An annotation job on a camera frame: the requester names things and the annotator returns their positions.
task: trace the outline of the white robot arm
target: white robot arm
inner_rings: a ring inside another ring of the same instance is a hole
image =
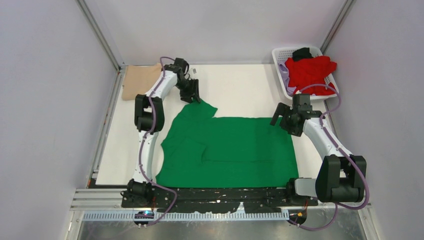
[[[352,155],[328,131],[327,121],[320,118],[321,115],[320,111],[312,109],[309,94],[295,94],[291,107],[279,103],[275,110],[271,125],[282,116],[279,126],[290,135],[300,137],[305,133],[322,159],[317,178],[291,179],[286,188],[294,196],[314,197],[321,202],[360,202],[364,197],[364,182],[344,154],[354,161],[364,176],[367,162],[362,156]],[[340,177],[340,171],[344,171],[346,177]]]
[[[182,58],[176,58],[173,64],[165,65],[165,71],[160,74],[159,79],[154,86],[144,95],[137,95],[135,98],[134,123],[139,131],[138,147],[141,153],[141,162],[137,156],[133,181],[138,183],[148,182],[143,176],[140,164],[143,165],[146,177],[152,179],[152,159],[155,148],[156,139],[159,131],[162,130],[165,122],[163,100],[169,94],[170,90],[176,86],[180,89],[181,100],[191,103],[192,101],[200,102],[199,97],[199,80],[185,78],[184,71],[188,70],[188,63]],[[154,104],[156,116],[155,127],[153,126],[153,113],[147,111],[149,107],[153,111],[151,103]]]

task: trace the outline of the folded beige cloth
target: folded beige cloth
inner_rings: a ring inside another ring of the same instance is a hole
[[[160,63],[153,66],[128,66],[123,79],[122,100],[134,100],[137,94],[145,94],[161,75]]]

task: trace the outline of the green cloth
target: green cloth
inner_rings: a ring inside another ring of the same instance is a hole
[[[285,187],[298,178],[292,138],[270,117],[214,117],[191,103],[173,120],[158,184],[176,188]]]

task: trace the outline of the gray wall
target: gray wall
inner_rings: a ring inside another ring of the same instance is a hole
[[[344,0],[87,0],[126,65],[271,63],[283,45],[320,47]]]
[[[116,73],[75,1],[0,6],[0,239],[56,240]]]
[[[337,134],[367,159],[390,240],[424,237],[423,13],[422,0],[357,1],[326,53],[343,99],[332,115]]]

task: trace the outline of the plastic basket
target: plastic basket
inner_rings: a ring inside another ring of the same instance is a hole
[[[284,96],[289,99],[290,101],[292,100],[292,97],[287,94],[287,90],[286,87],[284,87],[284,82],[283,82],[283,78],[281,77],[280,74],[280,69],[278,64],[280,62],[285,63],[286,60],[288,58],[291,58],[293,56],[293,52],[303,48],[304,46],[295,46],[295,47],[279,47],[279,48],[275,48],[274,50],[272,50],[272,58],[274,59],[274,65],[275,65],[275,69],[277,71],[278,74],[278,78],[279,78],[279,82],[281,84],[282,87],[282,92],[284,93]],[[321,50],[318,47],[314,47],[314,46],[306,46],[307,48],[309,48],[309,52],[313,57],[317,57],[317,56],[322,56],[323,54],[321,53]],[[334,80],[334,77],[332,74],[328,75],[325,79],[325,84],[329,84],[332,83],[334,85],[334,88],[337,92],[339,92],[339,88],[337,87],[336,81]],[[336,97],[336,94],[332,94],[332,95],[325,95],[325,96],[310,96],[310,100],[314,101],[314,102],[318,102],[318,101],[324,101],[328,98],[333,98]]]

